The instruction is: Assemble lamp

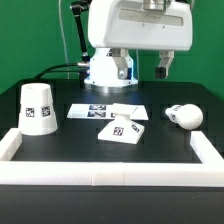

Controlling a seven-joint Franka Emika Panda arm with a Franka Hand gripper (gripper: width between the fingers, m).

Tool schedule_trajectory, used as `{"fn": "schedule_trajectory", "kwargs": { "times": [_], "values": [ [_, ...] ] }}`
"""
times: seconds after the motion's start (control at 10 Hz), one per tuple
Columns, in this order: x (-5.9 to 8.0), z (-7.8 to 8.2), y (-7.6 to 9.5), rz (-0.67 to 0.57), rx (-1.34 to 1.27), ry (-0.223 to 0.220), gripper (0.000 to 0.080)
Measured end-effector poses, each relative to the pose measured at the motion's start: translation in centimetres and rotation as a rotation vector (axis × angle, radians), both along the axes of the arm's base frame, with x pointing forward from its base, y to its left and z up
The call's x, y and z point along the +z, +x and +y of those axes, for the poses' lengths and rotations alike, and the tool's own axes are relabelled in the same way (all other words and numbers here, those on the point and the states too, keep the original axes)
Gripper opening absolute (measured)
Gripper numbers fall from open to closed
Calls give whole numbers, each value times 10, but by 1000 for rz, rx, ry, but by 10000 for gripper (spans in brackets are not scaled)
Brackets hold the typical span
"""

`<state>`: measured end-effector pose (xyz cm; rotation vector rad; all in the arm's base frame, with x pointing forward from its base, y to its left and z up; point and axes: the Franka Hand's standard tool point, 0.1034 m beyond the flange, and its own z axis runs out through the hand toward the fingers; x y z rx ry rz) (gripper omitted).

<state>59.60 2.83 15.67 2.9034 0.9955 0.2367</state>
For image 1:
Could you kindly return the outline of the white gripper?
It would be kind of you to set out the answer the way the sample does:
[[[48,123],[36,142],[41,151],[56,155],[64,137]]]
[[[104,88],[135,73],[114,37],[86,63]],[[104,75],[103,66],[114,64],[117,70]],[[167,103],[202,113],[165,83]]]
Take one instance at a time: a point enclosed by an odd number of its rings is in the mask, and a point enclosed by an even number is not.
[[[94,48],[112,48],[115,77],[128,76],[127,50],[187,51],[192,45],[190,6],[171,0],[165,11],[144,8],[144,0],[92,0],[88,39]],[[160,51],[155,77],[168,77],[173,51]]]

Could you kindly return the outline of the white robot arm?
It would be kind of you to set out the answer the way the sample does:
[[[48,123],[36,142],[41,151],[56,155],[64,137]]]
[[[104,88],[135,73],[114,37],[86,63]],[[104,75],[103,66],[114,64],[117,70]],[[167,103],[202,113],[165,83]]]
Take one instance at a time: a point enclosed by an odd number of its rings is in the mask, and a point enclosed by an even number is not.
[[[88,40],[95,48],[85,87],[120,93],[136,86],[134,61],[128,51],[159,52],[155,76],[165,78],[176,51],[191,48],[191,7],[178,0],[92,0]]]

